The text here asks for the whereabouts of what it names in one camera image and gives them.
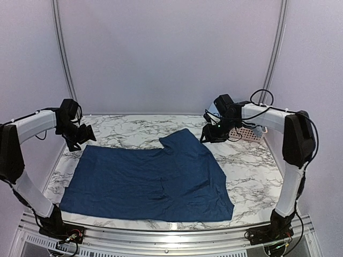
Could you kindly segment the dark blue t-shirt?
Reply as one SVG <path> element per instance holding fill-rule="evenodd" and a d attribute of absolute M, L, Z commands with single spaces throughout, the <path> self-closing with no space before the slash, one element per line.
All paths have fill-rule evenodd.
<path fill-rule="evenodd" d="M 212 152 L 187 129 L 160 143 L 153 149 L 86 146 L 60 209 L 121 220 L 231 220 L 226 175 Z"/>

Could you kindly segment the pink plastic laundry basket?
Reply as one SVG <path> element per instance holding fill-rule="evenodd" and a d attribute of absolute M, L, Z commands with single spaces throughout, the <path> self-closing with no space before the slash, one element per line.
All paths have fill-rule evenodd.
<path fill-rule="evenodd" d="M 258 128 L 261 129 L 260 135 L 256 135 L 255 132 L 259 132 Z M 245 127 L 241 128 L 234 128 L 229 133 L 229 138 L 233 139 L 241 139 L 251 142 L 261 142 L 264 139 L 265 134 L 268 132 L 266 127 L 257 127 L 255 129 L 248 129 Z"/>

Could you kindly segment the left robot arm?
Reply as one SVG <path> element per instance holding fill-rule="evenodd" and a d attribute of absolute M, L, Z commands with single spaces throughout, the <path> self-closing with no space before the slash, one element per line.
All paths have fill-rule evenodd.
<path fill-rule="evenodd" d="M 73 99 L 64 99 L 58 108 L 37 110 L 1 124 L 1 181 L 7 183 L 17 199 L 32 210 L 43 235 L 64 238 L 74 228 L 64 223 L 60 208 L 33 184 L 25 170 L 21 145 L 54 129 L 55 134 L 65 140 L 70 152 L 80 151 L 82 144 L 96 140 L 92 127 L 81 123 L 82 117 L 80 104 Z"/>

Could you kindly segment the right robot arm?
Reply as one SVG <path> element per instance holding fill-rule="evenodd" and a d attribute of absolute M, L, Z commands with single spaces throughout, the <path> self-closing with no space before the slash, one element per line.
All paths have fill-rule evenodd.
<path fill-rule="evenodd" d="M 273 209 L 270 224 L 265 228 L 252 228 L 250 236 L 266 235 L 276 240 L 286 234 L 296 215 L 297 202 L 305 185 L 305 172 L 317 154 L 318 134 L 309 115 L 305 111 L 289 111 L 272 105 L 258 104 L 251 100 L 234 102 L 227 94 L 218 96 L 212 110 L 205 110 L 207 124 L 203 127 L 202 143 L 225 142 L 232 129 L 250 125 L 262 126 L 283 135 L 282 155 L 285 174 L 281 193 Z"/>

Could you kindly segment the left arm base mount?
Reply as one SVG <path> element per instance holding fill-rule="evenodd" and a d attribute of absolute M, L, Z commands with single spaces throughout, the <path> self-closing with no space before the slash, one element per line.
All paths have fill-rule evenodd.
<path fill-rule="evenodd" d="M 84 239 L 85 228 L 74 224 L 64 223 L 61 224 L 39 220 L 39 233 L 48 237 L 52 237 L 67 243 L 81 244 Z"/>

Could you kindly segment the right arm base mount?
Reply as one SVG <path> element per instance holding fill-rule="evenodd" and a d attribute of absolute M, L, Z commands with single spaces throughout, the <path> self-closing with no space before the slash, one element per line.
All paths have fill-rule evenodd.
<path fill-rule="evenodd" d="M 250 245 L 271 243 L 273 241 L 290 238 L 294 235 L 291 222 L 284 225 L 261 225 L 249 228 L 244 233 Z"/>

